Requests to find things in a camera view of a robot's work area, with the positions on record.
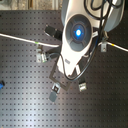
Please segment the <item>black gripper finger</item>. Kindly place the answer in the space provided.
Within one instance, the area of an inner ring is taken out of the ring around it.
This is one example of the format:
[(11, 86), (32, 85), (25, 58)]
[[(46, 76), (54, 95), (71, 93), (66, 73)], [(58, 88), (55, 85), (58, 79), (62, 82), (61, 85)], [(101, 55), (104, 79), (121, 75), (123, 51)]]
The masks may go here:
[(54, 85), (52, 87), (52, 91), (51, 91), (50, 96), (49, 96), (49, 99), (52, 102), (55, 102), (55, 100), (57, 98), (57, 94), (59, 93), (59, 91), (60, 91), (60, 84), (54, 83)]

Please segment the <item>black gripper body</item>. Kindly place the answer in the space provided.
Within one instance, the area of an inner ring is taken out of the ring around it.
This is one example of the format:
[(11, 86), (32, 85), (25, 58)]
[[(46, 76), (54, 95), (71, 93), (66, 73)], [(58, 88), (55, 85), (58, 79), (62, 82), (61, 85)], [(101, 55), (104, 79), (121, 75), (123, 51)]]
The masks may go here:
[(68, 81), (64, 75), (59, 71), (57, 65), (54, 65), (51, 73), (49, 75), (49, 78), (54, 82), (58, 83), (62, 89), (67, 91), (71, 85), (71, 82)]

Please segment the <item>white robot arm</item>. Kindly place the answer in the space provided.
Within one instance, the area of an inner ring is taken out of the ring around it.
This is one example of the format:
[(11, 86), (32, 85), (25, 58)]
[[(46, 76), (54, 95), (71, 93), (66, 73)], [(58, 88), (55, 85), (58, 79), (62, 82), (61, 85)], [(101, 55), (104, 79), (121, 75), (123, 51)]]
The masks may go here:
[[(70, 81), (79, 79), (90, 64), (98, 42), (104, 32), (114, 29), (122, 19), (125, 0), (66, 0), (62, 9), (64, 29), (61, 51), (56, 68)], [(78, 63), (97, 38), (92, 53), (85, 66), (72, 77), (79, 68)]]

